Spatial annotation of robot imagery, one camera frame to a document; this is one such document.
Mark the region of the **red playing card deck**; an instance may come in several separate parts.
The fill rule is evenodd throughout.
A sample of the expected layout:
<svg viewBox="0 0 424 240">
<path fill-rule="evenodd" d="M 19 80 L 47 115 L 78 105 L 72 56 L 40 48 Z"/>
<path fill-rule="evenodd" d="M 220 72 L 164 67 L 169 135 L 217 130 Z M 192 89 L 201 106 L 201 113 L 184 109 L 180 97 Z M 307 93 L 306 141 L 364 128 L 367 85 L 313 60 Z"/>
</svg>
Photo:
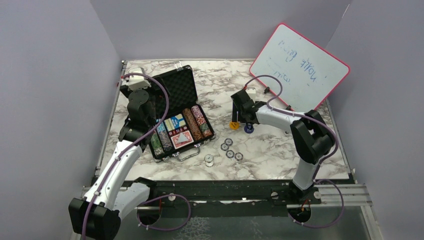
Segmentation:
<svg viewBox="0 0 424 240">
<path fill-rule="evenodd" d="M 180 149 L 194 142 L 194 138 L 189 130 L 171 136 L 170 140 L 175 149 Z"/>
</svg>

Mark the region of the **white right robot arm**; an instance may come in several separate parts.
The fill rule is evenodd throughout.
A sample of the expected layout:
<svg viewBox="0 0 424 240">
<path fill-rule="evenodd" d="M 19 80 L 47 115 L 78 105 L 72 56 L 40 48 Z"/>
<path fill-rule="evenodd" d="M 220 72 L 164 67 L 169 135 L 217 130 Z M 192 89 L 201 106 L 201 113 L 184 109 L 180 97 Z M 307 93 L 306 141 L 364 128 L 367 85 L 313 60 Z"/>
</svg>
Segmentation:
<svg viewBox="0 0 424 240">
<path fill-rule="evenodd" d="M 302 203 L 313 189 L 320 165 L 339 147 L 334 131 L 316 110 L 304 113 L 274 108 L 269 102 L 253 101 L 245 89 L 231 95 L 231 99 L 244 123 L 268 125 L 292 135 L 300 160 L 288 196 L 292 202 Z"/>
</svg>

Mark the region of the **dark blue small blind button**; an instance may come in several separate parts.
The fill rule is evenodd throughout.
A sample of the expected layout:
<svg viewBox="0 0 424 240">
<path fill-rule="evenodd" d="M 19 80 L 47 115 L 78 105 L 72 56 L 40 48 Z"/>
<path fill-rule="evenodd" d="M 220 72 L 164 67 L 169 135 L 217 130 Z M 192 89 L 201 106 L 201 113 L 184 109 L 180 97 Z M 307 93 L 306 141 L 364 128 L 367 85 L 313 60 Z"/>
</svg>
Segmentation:
<svg viewBox="0 0 424 240">
<path fill-rule="evenodd" d="M 244 131 L 247 133 L 247 134 L 251 134 L 251 133 L 253 133 L 254 132 L 254 126 L 253 126 L 253 124 L 252 123 L 246 123 L 246 125 L 244 126 Z"/>
</svg>

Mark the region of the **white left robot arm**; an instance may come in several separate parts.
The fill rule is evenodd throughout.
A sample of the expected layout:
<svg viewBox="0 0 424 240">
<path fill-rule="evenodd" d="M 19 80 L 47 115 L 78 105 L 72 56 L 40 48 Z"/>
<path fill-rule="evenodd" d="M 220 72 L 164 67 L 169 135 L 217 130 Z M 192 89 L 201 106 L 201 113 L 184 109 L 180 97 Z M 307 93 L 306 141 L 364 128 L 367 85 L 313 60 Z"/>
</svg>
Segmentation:
<svg viewBox="0 0 424 240">
<path fill-rule="evenodd" d="M 121 191 L 170 106 L 168 91 L 160 81 L 143 73 L 138 76 L 140 80 L 132 80 L 131 73 L 122 76 L 121 90 L 128 93 L 128 118 L 112 157 L 93 186 L 68 206 L 72 229 L 82 240 L 113 240 L 132 209 L 141 202 L 149 206 L 157 200 L 157 191 L 147 183 L 136 182 Z"/>
</svg>

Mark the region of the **clear triangular plastic piece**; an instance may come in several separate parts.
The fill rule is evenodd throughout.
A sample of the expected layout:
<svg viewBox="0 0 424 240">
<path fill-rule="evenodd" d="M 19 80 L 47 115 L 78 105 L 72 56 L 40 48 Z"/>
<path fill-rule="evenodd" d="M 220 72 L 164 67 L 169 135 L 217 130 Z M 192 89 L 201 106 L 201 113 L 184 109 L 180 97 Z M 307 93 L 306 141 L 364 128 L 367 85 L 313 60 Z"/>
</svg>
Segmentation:
<svg viewBox="0 0 424 240">
<path fill-rule="evenodd" d="M 190 137 L 187 137 L 185 134 L 179 134 L 175 137 L 174 143 L 177 147 L 183 146 L 186 143 L 189 143 L 191 140 Z"/>
</svg>

